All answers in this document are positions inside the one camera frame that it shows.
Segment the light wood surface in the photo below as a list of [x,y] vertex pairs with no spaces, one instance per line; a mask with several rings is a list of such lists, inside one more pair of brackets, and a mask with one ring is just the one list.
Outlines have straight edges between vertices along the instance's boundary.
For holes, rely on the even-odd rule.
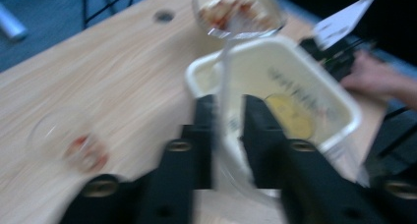
[[[154,20],[161,10],[172,22]],[[311,27],[289,16],[280,34],[294,40]],[[110,150],[101,171],[137,178],[155,167],[161,147],[191,123],[194,101],[186,68],[222,47],[196,25],[191,0],[145,0],[0,75],[0,223],[55,223],[91,174],[35,159],[30,130],[48,112],[87,112]],[[348,146],[360,162],[384,114],[384,104],[355,96],[363,110]],[[196,223],[282,223],[277,206],[239,194],[198,192]]]

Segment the white sheet of paper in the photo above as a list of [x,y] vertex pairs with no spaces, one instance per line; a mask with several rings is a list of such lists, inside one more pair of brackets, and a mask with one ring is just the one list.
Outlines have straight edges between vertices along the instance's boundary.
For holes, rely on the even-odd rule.
[[313,28],[315,41],[326,50],[353,31],[374,0],[360,0],[329,16]]

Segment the gray floor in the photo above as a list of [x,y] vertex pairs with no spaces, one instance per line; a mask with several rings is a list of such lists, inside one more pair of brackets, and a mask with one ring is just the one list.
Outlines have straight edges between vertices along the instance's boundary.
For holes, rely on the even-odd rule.
[[[22,41],[11,41],[0,31],[0,72],[55,45],[83,30],[82,0],[0,0],[0,2],[28,29]],[[89,0],[89,10],[98,10],[104,0]],[[118,10],[126,7],[120,1]],[[108,18],[104,12],[92,25]]]

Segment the human hand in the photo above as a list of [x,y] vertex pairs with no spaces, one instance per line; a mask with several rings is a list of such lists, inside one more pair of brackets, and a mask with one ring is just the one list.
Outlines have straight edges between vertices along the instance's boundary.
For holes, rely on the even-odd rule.
[[366,51],[357,51],[354,55],[351,74],[344,77],[340,84],[368,94],[392,96],[403,76]]

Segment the plastic tub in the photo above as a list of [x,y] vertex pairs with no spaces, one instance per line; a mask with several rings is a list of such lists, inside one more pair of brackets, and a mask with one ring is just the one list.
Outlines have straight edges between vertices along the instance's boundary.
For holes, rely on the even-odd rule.
[[[186,83],[194,97],[217,94],[220,82],[218,56],[212,53],[194,61]],[[289,98],[312,124],[302,139],[312,141],[330,161],[343,152],[340,143],[361,120],[350,95],[301,47],[283,37],[261,38],[230,51],[229,103],[223,124],[226,132],[218,148],[219,162],[232,184],[248,195],[259,195],[251,184],[251,171],[238,138],[242,130],[242,95],[262,99]],[[290,138],[297,138],[291,132]]]

